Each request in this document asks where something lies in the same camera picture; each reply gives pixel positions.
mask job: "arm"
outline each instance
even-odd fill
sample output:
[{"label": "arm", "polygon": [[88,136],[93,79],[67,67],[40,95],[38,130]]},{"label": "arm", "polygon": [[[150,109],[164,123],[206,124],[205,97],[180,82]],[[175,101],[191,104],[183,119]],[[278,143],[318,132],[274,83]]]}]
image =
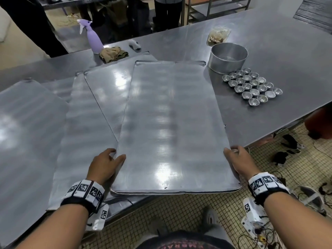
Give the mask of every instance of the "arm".
[{"label": "arm", "polygon": [[[108,148],[96,156],[86,177],[103,185],[124,162],[126,155],[113,160]],[[30,234],[18,249],[77,249],[83,237],[88,220],[88,211],[81,205],[63,205],[56,210],[42,225]]]},{"label": "arm", "polygon": [[[260,173],[254,160],[238,146],[239,154],[225,148],[227,160],[246,180]],[[283,192],[267,197],[264,209],[288,249],[327,249],[332,246],[332,223]]]}]

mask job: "brown cloth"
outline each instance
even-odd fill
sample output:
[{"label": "brown cloth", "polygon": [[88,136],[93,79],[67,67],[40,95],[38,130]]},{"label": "brown cloth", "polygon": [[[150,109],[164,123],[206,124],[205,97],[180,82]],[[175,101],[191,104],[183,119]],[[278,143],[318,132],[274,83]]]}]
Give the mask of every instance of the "brown cloth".
[{"label": "brown cloth", "polygon": [[119,59],[128,57],[128,52],[122,50],[119,46],[115,46],[112,48],[104,48],[100,53],[99,56],[105,63],[117,61]]}]

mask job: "small metal mold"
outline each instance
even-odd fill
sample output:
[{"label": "small metal mold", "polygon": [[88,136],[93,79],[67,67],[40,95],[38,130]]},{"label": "small metal mold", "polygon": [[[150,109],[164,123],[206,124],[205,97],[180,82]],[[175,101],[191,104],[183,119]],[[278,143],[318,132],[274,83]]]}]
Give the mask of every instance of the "small metal mold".
[{"label": "small metal mold", "polygon": [[244,71],[247,74],[251,73],[251,69],[250,68],[244,68],[242,71]]},{"label": "small metal mold", "polygon": [[242,98],[244,98],[245,100],[251,99],[252,94],[250,92],[243,92],[242,93]]},{"label": "small metal mold", "polygon": [[234,90],[236,93],[244,92],[244,88],[242,86],[236,86],[236,87],[234,87]]},{"label": "small metal mold", "polygon": [[232,78],[229,76],[229,75],[224,75],[224,76],[222,76],[222,80],[224,81],[224,82],[228,82],[228,81],[230,81]]},{"label": "small metal mold", "polygon": [[254,79],[258,78],[259,77],[259,74],[257,72],[251,72],[249,74],[251,77],[253,77]]},{"label": "small metal mold", "polygon": [[268,97],[269,99],[273,99],[276,96],[276,94],[272,91],[266,91],[265,96]]},{"label": "small metal mold", "polygon": [[252,88],[252,85],[249,83],[244,83],[244,84],[242,84],[242,86],[245,90],[250,90]]},{"label": "small metal mold", "polygon": [[257,90],[260,92],[265,92],[268,88],[264,85],[258,85]]},{"label": "small metal mold", "polygon": [[252,85],[252,86],[258,86],[259,85],[259,82],[256,80],[256,79],[251,79],[249,81],[249,83]]},{"label": "small metal mold", "polygon": [[263,83],[266,82],[266,79],[263,78],[263,77],[258,77],[258,78],[256,78],[256,80],[257,80],[260,84],[263,84]]},{"label": "small metal mold", "polygon": [[230,87],[236,87],[238,85],[238,83],[235,80],[230,80],[228,84]]},{"label": "small metal mold", "polygon": [[253,96],[258,96],[259,95],[259,91],[257,89],[250,89],[250,93],[253,95]]},{"label": "small metal mold", "polygon": [[281,95],[283,94],[283,91],[280,88],[273,88],[272,92],[274,92],[276,95]]},{"label": "small metal mold", "polygon": [[242,77],[243,75],[245,75],[246,73],[244,71],[237,71],[236,72],[237,75],[239,75],[240,77]]},{"label": "small metal mold", "polygon": [[257,99],[259,100],[259,102],[267,102],[269,99],[268,97],[266,97],[265,95],[261,94],[257,96]]},{"label": "small metal mold", "polygon": [[239,75],[237,75],[235,72],[230,73],[229,76],[230,76],[232,79],[236,79],[236,78],[239,77]]},{"label": "small metal mold", "polygon": [[263,85],[269,89],[272,89],[274,87],[274,85],[271,82],[265,82]]},{"label": "small metal mold", "polygon": [[256,107],[259,105],[259,100],[255,99],[255,98],[251,98],[251,99],[249,99],[249,105],[251,105],[252,107]]},{"label": "small metal mold", "polygon": [[239,84],[243,84],[243,83],[246,82],[243,78],[237,78],[236,81],[237,81]]},{"label": "small metal mold", "polygon": [[244,76],[243,76],[243,79],[244,79],[245,81],[250,81],[250,80],[252,79],[252,77],[249,76],[249,75],[244,75]]}]

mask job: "purple spray bottle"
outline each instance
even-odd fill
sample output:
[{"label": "purple spray bottle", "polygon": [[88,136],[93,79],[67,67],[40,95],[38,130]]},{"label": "purple spray bottle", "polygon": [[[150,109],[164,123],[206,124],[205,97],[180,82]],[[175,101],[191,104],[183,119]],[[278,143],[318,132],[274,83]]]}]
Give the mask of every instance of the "purple spray bottle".
[{"label": "purple spray bottle", "polygon": [[86,28],[88,41],[93,53],[99,54],[104,46],[97,33],[91,28],[90,24],[92,22],[84,19],[78,19],[77,22],[80,24],[80,34],[83,32],[83,28]]}]

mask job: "plastic bag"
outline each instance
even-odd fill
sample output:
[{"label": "plastic bag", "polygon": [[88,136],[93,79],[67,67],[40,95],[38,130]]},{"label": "plastic bag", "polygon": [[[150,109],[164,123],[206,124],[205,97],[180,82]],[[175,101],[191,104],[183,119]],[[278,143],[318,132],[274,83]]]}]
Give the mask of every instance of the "plastic bag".
[{"label": "plastic bag", "polygon": [[230,34],[230,29],[225,27],[216,27],[210,31],[208,43],[222,43],[225,42]]}]

